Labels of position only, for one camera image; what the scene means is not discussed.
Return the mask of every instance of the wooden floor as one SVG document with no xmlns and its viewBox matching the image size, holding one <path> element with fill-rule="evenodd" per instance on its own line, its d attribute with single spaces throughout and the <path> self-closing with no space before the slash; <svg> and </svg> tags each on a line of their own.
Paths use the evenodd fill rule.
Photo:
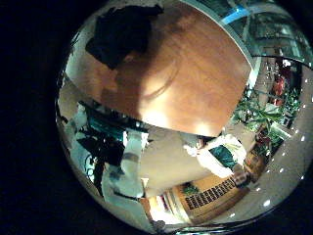
<svg viewBox="0 0 313 235">
<path fill-rule="evenodd" d="M 242 96 L 250 66 L 229 35 L 203 13 L 179 1 L 166 1 L 164 9 L 153 20 L 148 52 L 116 70 L 85 51 L 86 31 L 93 28 L 87 24 L 67 75 L 98 102 L 131 117 L 216 136 Z"/>
</svg>

